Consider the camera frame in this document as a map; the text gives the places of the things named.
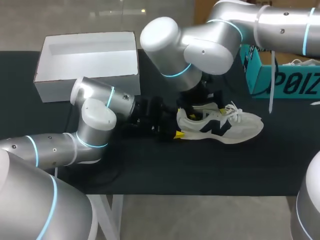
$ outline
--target white box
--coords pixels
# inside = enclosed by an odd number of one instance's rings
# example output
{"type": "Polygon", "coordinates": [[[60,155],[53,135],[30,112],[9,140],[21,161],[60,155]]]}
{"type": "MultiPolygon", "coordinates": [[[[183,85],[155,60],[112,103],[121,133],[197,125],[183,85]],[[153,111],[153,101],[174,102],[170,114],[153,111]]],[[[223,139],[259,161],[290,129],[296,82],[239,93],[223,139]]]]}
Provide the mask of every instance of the white box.
{"type": "Polygon", "coordinates": [[[47,36],[34,76],[42,102],[69,101],[76,79],[83,76],[140,95],[135,34],[119,31],[47,36]]]}

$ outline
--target black cable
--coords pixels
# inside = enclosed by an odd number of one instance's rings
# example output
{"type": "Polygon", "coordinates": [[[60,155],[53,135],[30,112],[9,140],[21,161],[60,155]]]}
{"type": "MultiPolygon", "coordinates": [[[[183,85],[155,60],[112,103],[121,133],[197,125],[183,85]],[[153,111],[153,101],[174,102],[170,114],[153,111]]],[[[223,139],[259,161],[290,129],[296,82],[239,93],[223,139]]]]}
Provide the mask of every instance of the black cable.
{"type": "Polygon", "coordinates": [[[71,119],[71,114],[72,114],[72,107],[73,107],[73,106],[70,104],[70,106],[69,106],[69,112],[68,112],[67,119],[66,119],[66,123],[65,123],[64,133],[66,133],[67,130],[68,130],[68,126],[69,126],[70,119],[71,119]]]}

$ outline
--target sneaker sole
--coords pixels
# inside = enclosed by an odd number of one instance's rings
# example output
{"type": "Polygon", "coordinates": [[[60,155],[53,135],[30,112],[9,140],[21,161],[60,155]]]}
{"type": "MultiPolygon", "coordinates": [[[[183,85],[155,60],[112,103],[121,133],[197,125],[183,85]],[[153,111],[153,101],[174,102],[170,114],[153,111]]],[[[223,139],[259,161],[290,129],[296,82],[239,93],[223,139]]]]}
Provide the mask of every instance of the sneaker sole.
{"type": "Polygon", "coordinates": [[[264,129],[264,123],[261,122],[259,127],[260,127],[260,131],[257,131],[257,133],[255,135],[251,135],[251,136],[240,138],[240,139],[226,138],[223,136],[212,134],[210,132],[192,132],[192,131],[184,131],[184,130],[182,130],[182,132],[185,135],[181,139],[184,139],[184,140],[215,139],[215,140],[218,140],[224,144],[239,144],[239,143],[243,143],[245,141],[248,141],[248,140],[256,137],[259,133],[261,133],[262,129],[264,129]]]}

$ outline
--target cardboard box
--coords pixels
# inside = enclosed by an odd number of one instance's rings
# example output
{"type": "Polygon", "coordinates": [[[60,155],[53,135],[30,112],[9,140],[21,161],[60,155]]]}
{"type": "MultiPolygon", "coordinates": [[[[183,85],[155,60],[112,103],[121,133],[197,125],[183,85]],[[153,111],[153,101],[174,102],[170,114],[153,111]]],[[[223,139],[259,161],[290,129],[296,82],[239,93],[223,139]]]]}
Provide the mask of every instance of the cardboard box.
{"type": "Polygon", "coordinates": [[[120,88],[128,94],[140,95],[134,33],[47,36],[34,76],[42,101],[69,101],[76,79],[83,76],[120,88]]]}
{"type": "MultiPolygon", "coordinates": [[[[246,82],[254,98],[269,98],[271,84],[271,53],[258,52],[255,46],[243,45],[240,49],[246,82]]],[[[278,73],[275,79],[274,98],[319,99],[320,66],[282,65],[294,54],[276,53],[278,73]]],[[[306,57],[297,57],[301,61],[306,57]]]]}

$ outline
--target teal shoebox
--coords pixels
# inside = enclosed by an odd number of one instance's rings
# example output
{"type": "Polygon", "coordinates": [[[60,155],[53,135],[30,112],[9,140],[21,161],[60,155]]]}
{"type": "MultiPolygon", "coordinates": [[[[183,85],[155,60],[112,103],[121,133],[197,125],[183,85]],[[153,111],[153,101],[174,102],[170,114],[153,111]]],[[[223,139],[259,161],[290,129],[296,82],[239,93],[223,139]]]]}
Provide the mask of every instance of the teal shoebox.
{"type": "MultiPolygon", "coordinates": [[[[269,55],[271,61],[271,53],[258,52],[257,48],[252,45],[242,45],[239,53],[249,92],[254,98],[269,98],[271,65],[263,64],[261,55],[264,54],[264,57],[269,55]]],[[[274,98],[320,99],[320,65],[281,65],[279,62],[274,98]]]]}

